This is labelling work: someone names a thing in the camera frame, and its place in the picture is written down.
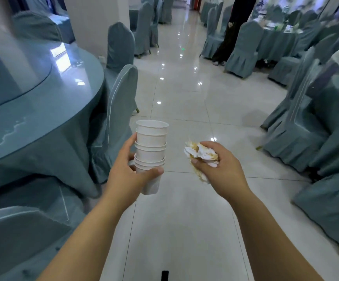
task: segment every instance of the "forearm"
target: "forearm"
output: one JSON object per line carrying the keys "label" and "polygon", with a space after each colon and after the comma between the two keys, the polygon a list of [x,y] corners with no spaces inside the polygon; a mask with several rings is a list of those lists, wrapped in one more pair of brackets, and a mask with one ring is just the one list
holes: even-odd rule
{"label": "forearm", "polygon": [[238,218],[255,281],[323,280],[253,193],[229,203]]}
{"label": "forearm", "polygon": [[121,214],[105,197],[85,217],[37,281],[98,281]]}

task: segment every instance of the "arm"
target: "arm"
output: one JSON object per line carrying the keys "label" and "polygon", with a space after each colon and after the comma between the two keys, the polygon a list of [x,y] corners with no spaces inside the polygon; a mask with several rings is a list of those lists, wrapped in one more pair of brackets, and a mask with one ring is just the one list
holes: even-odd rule
{"label": "arm", "polygon": [[237,158],[218,143],[204,141],[201,144],[214,149],[220,163],[216,168],[195,159],[192,163],[233,208],[255,281],[323,281],[288,239],[266,206],[252,193]]}
{"label": "arm", "polygon": [[96,207],[69,237],[37,281],[98,281],[110,250],[115,228],[123,212],[142,188],[161,175],[163,168],[135,173],[128,166],[133,134],[124,144],[111,169],[106,189]]}

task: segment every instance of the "person's hand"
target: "person's hand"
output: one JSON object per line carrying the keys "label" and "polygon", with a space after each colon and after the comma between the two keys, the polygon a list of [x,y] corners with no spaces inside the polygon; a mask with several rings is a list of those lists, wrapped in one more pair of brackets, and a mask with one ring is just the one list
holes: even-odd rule
{"label": "person's hand", "polygon": [[122,214],[136,201],[139,193],[150,180],[164,172],[162,167],[158,167],[143,173],[135,173],[135,166],[128,165],[128,162],[134,159],[134,153],[130,153],[130,147],[134,144],[136,137],[137,134],[134,133],[120,149],[108,175],[103,193],[102,199],[114,207],[119,214]]}
{"label": "person's hand", "polygon": [[216,142],[200,143],[218,154],[219,164],[217,167],[211,167],[202,160],[192,159],[191,162],[207,176],[217,194],[231,203],[233,199],[251,193],[241,163],[229,150]]}

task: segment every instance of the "glossy floor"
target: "glossy floor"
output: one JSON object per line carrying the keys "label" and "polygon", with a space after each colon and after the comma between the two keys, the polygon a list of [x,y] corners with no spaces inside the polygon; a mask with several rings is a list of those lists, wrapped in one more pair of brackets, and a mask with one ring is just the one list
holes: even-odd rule
{"label": "glossy floor", "polygon": [[132,117],[170,124],[166,172],[159,192],[140,195],[122,217],[103,281],[253,280],[237,218],[210,185],[201,183],[183,153],[188,138],[216,140],[241,161],[248,183],[294,245],[326,281],[339,280],[339,256],[291,197],[306,178],[255,150],[259,125],[286,91],[254,72],[241,80],[199,58],[206,28],[199,14],[172,9],[172,25],[159,25],[159,49],[135,59],[140,113]]}

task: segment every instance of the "floor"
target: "floor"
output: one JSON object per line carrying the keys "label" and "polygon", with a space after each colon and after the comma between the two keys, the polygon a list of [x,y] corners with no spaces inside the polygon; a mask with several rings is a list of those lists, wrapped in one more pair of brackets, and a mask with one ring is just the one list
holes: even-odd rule
{"label": "floor", "polygon": [[193,173],[185,142],[215,140],[241,161],[248,183],[294,245],[326,281],[339,280],[339,256],[290,199],[308,183],[292,168],[256,151],[259,125],[286,91],[254,72],[248,79],[223,73],[199,58],[206,28],[197,12],[172,9],[159,25],[158,49],[135,59],[136,101],[144,118],[170,124],[165,173],[155,195],[140,195],[119,222],[101,280],[252,281],[237,218],[228,203]]}

